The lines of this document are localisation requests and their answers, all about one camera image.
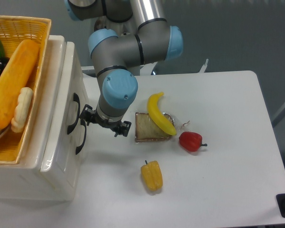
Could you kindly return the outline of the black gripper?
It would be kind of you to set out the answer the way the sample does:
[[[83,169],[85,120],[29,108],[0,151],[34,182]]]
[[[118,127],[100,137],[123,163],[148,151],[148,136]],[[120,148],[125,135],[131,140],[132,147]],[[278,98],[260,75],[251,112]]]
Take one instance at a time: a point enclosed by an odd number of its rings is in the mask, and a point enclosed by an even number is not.
[[[79,118],[81,120],[84,120],[86,122],[86,125],[89,124],[98,124],[103,128],[107,128],[115,132],[114,137],[117,137],[119,135],[122,136],[128,136],[128,133],[131,128],[131,122],[129,121],[123,121],[121,119],[119,120],[113,120],[109,117],[101,116],[97,110],[93,110],[93,108],[85,104]]]

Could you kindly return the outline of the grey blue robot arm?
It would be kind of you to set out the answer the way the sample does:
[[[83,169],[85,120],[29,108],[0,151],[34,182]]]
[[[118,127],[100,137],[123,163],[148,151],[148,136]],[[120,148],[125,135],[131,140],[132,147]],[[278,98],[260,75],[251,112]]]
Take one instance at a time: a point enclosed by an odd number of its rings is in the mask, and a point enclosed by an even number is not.
[[[87,124],[127,136],[131,123],[122,118],[138,90],[130,68],[179,57],[182,33],[168,24],[159,0],[67,0],[65,6],[73,20],[105,17],[119,25],[134,22],[133,31],[118,34],[104,25],[90,35],[88,49],[100,97],[96,109],[85,106],[81,115]]]

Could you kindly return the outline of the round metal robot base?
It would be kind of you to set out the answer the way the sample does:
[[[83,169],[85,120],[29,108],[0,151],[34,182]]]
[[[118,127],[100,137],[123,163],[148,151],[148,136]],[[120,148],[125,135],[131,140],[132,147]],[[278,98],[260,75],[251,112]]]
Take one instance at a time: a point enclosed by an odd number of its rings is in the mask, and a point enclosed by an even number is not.
[[[128,21],[121,23],[113,22],[109,20],[106,16],[98,17],[94,25],[94,31],[100,29],[112,29],[116,32],[118,36],[125,36],[128,34],[137,33],[137,26],[133,17],[130,18]]]

